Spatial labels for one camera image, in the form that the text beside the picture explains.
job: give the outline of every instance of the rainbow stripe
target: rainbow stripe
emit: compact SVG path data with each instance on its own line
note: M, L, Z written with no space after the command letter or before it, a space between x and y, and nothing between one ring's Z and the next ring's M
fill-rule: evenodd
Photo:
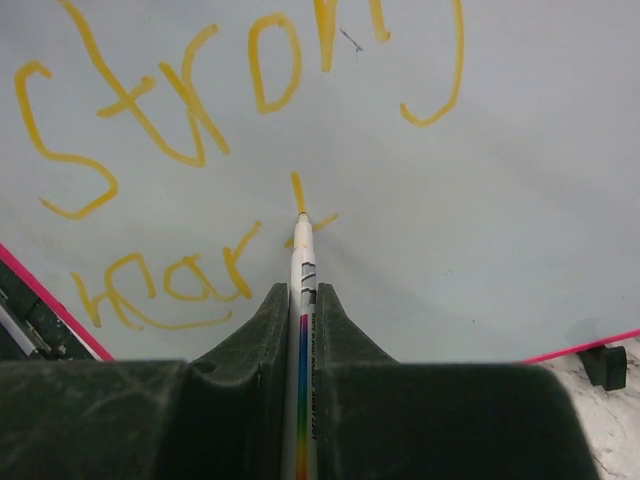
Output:
M298 356L298 452L296 480L307 480L309 445L307 440L307 351L309 343L309 315L300 315L300 353Z

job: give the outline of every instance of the black plastic piece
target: black plastic piece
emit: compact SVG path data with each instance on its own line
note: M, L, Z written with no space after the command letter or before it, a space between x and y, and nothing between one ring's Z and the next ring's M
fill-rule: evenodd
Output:
M38 348L31 358L47 360L92 360L93 355L73 335L64 322L2 261L0 290L3 307L20 323L20 328Z
M627 351L623 346L594 347L578 352L591 385L601 385L606 391L627 385Z
M598 479L552 373L401 365L353 325L330 285L319 285L316 308L320 479Z
M0 478L278 478L287 322L276 284L192 364L0 362ZM545 370L401 365L323 284L315 340L321 480L598 478Z
M286 284L192 364L0 362L2 479L277 479Z

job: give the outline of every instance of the white surface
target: white surface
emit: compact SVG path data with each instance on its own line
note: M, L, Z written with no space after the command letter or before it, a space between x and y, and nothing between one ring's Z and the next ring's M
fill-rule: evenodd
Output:
M516 360L640 327L640 3L467 2L460 98L427 128L407 122L400 104L427 117L449 96L450 0L382 2L386 43L375 38L368 3L343 0L329 73L320 70L311 1L76 5L127 90L142 76L156 78L137 103L188 154L195 149L186 109L158 62L180 74L186 45L207 25L219 27L197 54L193 82L231 153L201 128L207 165L195 168L163 154L128 111L96 116L117 96L59 3L0 5L0 241L116 357L193 358L248 319L273 282L287 280L293 170L313 221L340 215L315 237L320 281L333 283L354 321L400 360ZM302 76L286 106L259 114L247 38L259 17L276 11L295 25ZM286 38L275 27L261 36L268 101L291 74ZM94 158L119 181L118 195L81 220L38 200L78 209L106 184L35 150L13 83L32 59L53 74L28 80L45 144ZM256 220L263 226L238 262L253 299L166 295L164 269L196 253L207 278L233 293L222 249ZM114 283L148 316L177 324L231 309L233 318L136 331L101 302L95 328L70 272L96 295L105 269L131 252L144 255L156 298L134 264ZM192 295L202 290L186 271L174 283Z

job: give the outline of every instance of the whiteboard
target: whiteboard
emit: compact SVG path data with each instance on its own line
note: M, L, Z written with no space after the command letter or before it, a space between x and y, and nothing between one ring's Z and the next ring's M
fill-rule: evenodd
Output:
M0 5L0 242L115 358L195 358L289 277L402 361L640 328L640 3Z

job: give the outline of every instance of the black plastic clip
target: black plastic clip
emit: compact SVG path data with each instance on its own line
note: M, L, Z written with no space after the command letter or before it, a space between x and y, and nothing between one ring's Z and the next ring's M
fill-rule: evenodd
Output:
M622 346L600 346L578 352L591 385L606 391L619 390L627 384L627 351Z

